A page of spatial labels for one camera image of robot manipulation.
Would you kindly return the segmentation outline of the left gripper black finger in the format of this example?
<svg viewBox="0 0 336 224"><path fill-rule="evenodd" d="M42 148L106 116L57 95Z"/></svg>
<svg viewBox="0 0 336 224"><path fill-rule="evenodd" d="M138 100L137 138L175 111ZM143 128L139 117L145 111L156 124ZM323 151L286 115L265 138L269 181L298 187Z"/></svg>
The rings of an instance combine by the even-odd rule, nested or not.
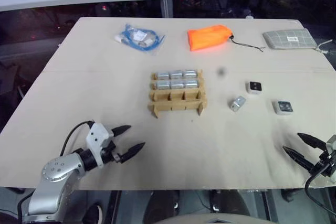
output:
<svg viewBox="0 0 336 224"><path fill-rule="evenodd" d="M126 162L136 156L136 154L144 147L145 142L134 145L123 154L123 162Z"/></svg>
<svg viewBox="0 0 336 224"><path fill-rule="evenodd" d="M131 128L130 125L122 125L122 126L118 126L118 127L113 128L111 130L111 132L113 133L113 137L117 137L117 136L123 134L124 132L126 132L130 128Z"/></svg>

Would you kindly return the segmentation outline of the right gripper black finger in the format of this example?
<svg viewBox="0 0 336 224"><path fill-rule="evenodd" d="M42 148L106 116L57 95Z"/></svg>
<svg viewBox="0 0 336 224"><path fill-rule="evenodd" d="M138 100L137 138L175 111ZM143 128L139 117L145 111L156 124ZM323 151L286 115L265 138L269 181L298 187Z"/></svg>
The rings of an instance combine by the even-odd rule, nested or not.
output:
<svg viewBox="0 0 336 224"><path fill-rule="evenodd" d="M311 173L314 165L306 160L302 154L286 146L283 146L282 148L293 161L295 161L297 164L307 170L309 174Z"/></svg>
<svg viewBox="0 0 336 224"><path fill-rule="evenodd" d="M318 148L322 151L326 151L327 148L326 148L326 143L314 136L311 136L309 134L306 134L306 133L298 133L297 134L302 140L304 143L306 143L307 145L313 147L313 148Z"/></svg>

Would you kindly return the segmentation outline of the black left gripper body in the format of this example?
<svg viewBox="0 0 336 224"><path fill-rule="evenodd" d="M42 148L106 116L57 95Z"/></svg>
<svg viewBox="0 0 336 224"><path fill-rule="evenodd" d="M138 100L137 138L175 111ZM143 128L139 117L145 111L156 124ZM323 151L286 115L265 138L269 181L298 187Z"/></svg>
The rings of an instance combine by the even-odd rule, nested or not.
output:
<svg viewBox="0 0 336 224"><path fill-rule="evenodd" d="M131 149L128 149L124 154L116 153L116 146L113 142L110 142L107 147L101 150L101 158L104 164L108 162L124 163L130 159Z"/></svg>

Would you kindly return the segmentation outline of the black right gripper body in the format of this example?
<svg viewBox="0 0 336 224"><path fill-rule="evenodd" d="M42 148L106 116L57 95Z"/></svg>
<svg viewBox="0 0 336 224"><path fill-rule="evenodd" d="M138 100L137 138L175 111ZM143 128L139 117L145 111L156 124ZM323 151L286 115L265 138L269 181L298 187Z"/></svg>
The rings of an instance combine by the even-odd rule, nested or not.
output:
<svg viewBox="0 0 336 224"><path fill-rule="evenodd" d="M318 171L323 170L321 175L324 177L335 178L335 152L329 154L323 152L319 156L320 160L314 165L310 174L316 174Z"/></svg>

